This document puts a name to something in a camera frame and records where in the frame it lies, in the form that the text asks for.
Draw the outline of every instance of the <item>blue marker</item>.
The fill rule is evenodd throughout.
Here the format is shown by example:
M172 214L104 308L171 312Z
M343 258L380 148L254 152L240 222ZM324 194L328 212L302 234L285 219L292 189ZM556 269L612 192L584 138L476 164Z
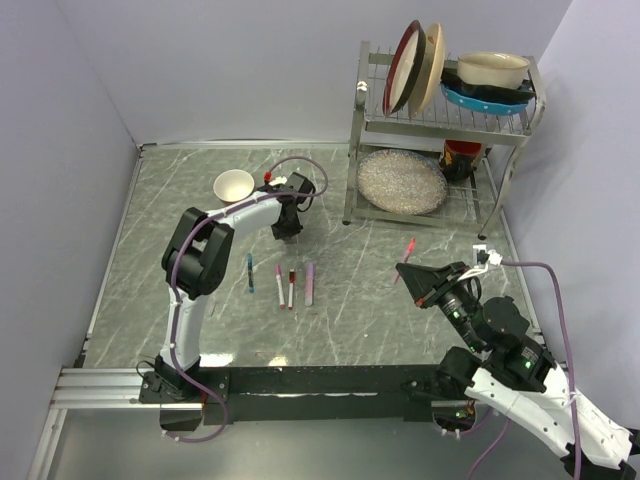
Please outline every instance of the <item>blue marker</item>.
M249 275L249 293L253 293L253 257L247 253L247 274Z

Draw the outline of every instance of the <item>marker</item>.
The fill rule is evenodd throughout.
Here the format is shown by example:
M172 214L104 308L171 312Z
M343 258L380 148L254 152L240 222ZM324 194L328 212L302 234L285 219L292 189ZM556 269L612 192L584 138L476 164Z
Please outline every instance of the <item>marker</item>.
M411 253L413 253L413 249L415 248L415 246L416 246L416 239L412 238L411 242L409 242L409 246L404 251L404 255L402 256L400 263L407 263L407 260L409 260L409 257L411 256ZM393 280L392 280L394 285L398 283L399 278L400 278L400 273L396 271L396 273L393 274Z
M249 293L253 293L253 257L247 253L247 275L249 275Z
M280 265L276 265L276 283L278 284L278 300L280 300L280 308L284 308L284 290L282 289L282 270L280 270Z
M289 270L289 310L293 310L293 282L296 280L296 271Z
M307 285L304 292L304 304L307 307L313 305L313 277L316 275L316 266L307 263Z

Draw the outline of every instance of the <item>dish rack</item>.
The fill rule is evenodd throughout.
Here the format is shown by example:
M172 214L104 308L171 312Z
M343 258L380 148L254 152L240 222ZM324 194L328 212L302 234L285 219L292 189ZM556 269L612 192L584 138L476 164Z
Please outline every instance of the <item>dish rack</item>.
M349 173L342 223L349 225L354 217L373 218L464 229L477 232L479 238L485 239L506 202L518 160L540 123L546 105L544 86L535 59L526 58L531 62L528 80L536 95L529 101L527 108L518 114L496 116L462 109L449 103L438 88L435 99L418 118L409 118L407 106L385 117L382 113L382 96L393 53L391 50L387 53L380 52L380 48L371 52L370 43L362 42L349 140ZM457 64L457 61L447 60L445 67L457 69ZM383 134L383 139L376 138L375 142L365 143L362 141L363 132ZM435 138L482 143L484 151L494 145L513 147L498 194L488 201L491 208L486 208L474 174L463 184L449 185L447 202L436 212L406 215L386 212L372 205L358 191L358 163L361 158L376 149L402 148L398 147L397 137L391 138L389 135L413 137L407 138L407 145L411 142L415 145L425 138ZM440 150L408 149L435 158L440 154ZM488 168L486 159L483 164Z

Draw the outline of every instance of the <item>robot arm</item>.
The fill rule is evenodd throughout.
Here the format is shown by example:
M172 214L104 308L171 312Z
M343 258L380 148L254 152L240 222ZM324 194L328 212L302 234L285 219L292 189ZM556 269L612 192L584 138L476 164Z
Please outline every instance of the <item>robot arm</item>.
M490 352L482 361L466 349L450 349L439 367L438 386L453 383L450 388L520 424L560 457L569 473L575 468L571 415L575 401L583 452L581 479L635 478L626 461L639 453L638 432L613 422L579 391L570 392L551 353L526 335L529 322L513 299L494 297L480 303L471 280L499 265L502 257L475 248L474 254L478 265L473 268L462 262L444 268L396 265L418 307L438 306L471 352Z
M195 242L206 241L204 248L200 249L193 242L187 248L178 266L179 302L169 287L171 305L167 335L155 362L156 372L162 375L165 381L177 388L181 384L181 379L173 368L172 347L175 348L178 363L183 370L188 372L190 369L198 368L200 330L205 307L209 295L218 288L224 278L233 242L267 226L271 226L276 239L297 235L302 231L298 208L306 198L298 198L295 193L309 194L314 191L315 186L310 180L293 173L281 183L260 187L249 199L242 201L248 206L235 213L226 214L235 210L233 205L208 212L196 208L184 212L162 258L162 268L167 272L166 280L169 284L178 252L196 225L207 217L222 218L206 225L194 238ZM179 309L178 329L175 344L172 344L171 327L176 308Z

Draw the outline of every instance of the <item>marble tabletop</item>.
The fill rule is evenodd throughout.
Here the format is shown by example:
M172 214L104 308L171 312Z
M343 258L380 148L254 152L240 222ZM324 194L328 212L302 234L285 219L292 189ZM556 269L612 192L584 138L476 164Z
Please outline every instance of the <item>marble tabletop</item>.
M142 154L85 367L131 367L159 352L169 301L160 259L182 212L192 206L219 208L212 185L223 171L240 168L261 177L272 163L292 154L319 161L329 174L329 190L300 214L304 230L293 240L276 241L265 228L234 242L225 279L207 305L200 337L203 365L429 364L438 363L451 346L463 345L439 310L416 308L402 281L392 286L391 279L411 238L417 240L411 263L444 266L471 261L475 234L358 219L344 226L346 147L153 148ZM322 181L300 161L280 169L285 175L291 171L316 184ZM477 177L481 198L490 198L487 172L480 169ZM508 258L502 225L490 238ZM247 285L247 253L254 261L253 294ZM315 298L306 307L309 262L316 265ZM298 274L293 311L279 308L276 264ZM498 269L482 281L484 298L510 295L528 315L515 270Z

